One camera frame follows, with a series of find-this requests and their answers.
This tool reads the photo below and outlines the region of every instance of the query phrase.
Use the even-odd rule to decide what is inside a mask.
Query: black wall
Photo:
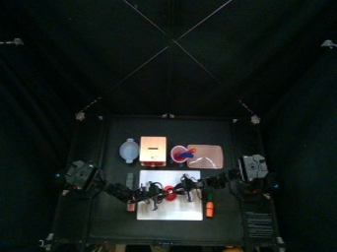
[[[335,68],[337,50],[322,50],[263,123],[268,165],[283,182],[276,210],[291,251],[337,249]]]

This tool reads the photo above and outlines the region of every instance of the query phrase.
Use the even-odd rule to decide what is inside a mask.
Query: black curtain
[[[290,251],[335,251],[337,50],[319,59],[263,123],[268,165],[283,189],[276,198]]]
[[[73,113],[20,47],[0,58],[0,250],[36,251],[50,231],[53,174],[64,168]]]

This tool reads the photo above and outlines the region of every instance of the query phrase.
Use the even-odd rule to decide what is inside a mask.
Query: orange box
[[[140,137],[141,166],[165,166],[165,137]]]

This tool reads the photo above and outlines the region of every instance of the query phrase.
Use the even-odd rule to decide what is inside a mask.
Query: black table
[[[127,138],[139,142],[140,136],[167,137],[164,167],[143,167],[137,159],[132,164],[125,164],[121,159],[121,143]],[[112,183],[125,184],[127,174],[133,173],[136,185],[141,169],[181,169],[169,163],[168,151],[176,145],[189,144],[222,147],[223,169],[200,169],[201,177],[217,175],[235,167],[240,156],[263,154],[258,125],[250,122],[250,118],[102,118],[93,115],[77,124],[68,161],[92,160],[100,165],[105,178]],[[53,222],[54,242],[81,244],[82,248],[88,243],[244,247],[250,247],[248,244],[252,247],[255,243],[275,243],[275,231],[271,239],[248,238],[246,216],[247,213],[254,213],[255,204],[242,203],[230,193],[230,187],[213,191],[213,205],[212,219],[136,220],[135,213],[127,212],[125,204],[106,193],[94,197],[68,194],[58,197]],[[259,204],[256,209],[272,217],[274,223],[272,202],[262,205],[264,207]]]

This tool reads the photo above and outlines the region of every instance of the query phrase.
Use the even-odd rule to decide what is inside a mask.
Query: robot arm
[[[157,209],[156,205],[161,202],[168,194],[187,195],[187,201],[191,202],[191,191],[193,189],[220,189],[224,188],[226,183],[231,180],[239,180],[240,185],[244,187],[244,193],[255,194],[262,191],[264,186],[264,178],[267,177],[267,166],[264,158],[260,156],[243,157],[239,160],[239,167],[219,173],[216,176],[192,179],[188,174],[183,174],[180,182],[176,186],[164,190],[159,182],[147,182],[135,190],[129,190],[123,184],[109,183],[104,178],[104,173],[93,163],[82,162],[80,160],[70,163],[65,173],[66,184],[80,191],[88,191],[89,188],[98,188],[109,195],[115,196],[124,203],[136,203],[144,201],[153,202],[153,210]]]

